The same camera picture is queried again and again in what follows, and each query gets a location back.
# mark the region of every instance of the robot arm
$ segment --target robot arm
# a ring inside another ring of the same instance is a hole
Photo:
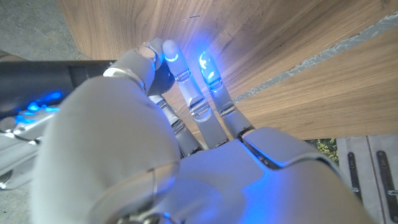
[[[159,43],[129,51],[60,105],[34,171],[34,223],[372,223],[327,157],[254,129],[204,53],[228,141],[178,45]],[[147,97],[163,54],[209,150],[179,138],[161,93]],[[192,155],[180,160],[179,148]]]

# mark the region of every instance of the wooden board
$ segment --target wooden board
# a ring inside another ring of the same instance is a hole
[[[398,28],[248,98],[257,126],[301,139],[398,133]]]
[[[59,3],[76,46],[89,57],[116,59],[153,37],[174,39],[181,45],[205,95],[207,90],[198,70],[198,56],[204,50],[217,60],[232,97],[398,10],[397,1],[375,0]],[[176,86],[165,97],[174,108],[189,114]],[[264,124],[258,120],[263,118],[255,114],[249,113],[248,118],[256,126]]]

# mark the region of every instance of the metal finger segment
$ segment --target metal finger segment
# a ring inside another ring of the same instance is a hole
[[[200,55],[199,64],[203,79],[225,126],[234,138],[241,139],[246,131],[252,130],[254,127],[242,112],[235,107],[223,84],[213,57],[203,52]]]
[[[170,72],[174,75],[191,115],[209,149],[228,142],[224,129],[189,71],[180,47],[174,41],[167,40],[163,43],[163,51]]]
[[[203,148],[198,140],[193,136],[191,131],[187,128],[185,123],[177,116],[171,106],[161,95],[149,96],[152,102],[156,103],[166,115],[171,127],[174,130],[175,137],[178,141],[178,146],[184,157],[190,156]]]

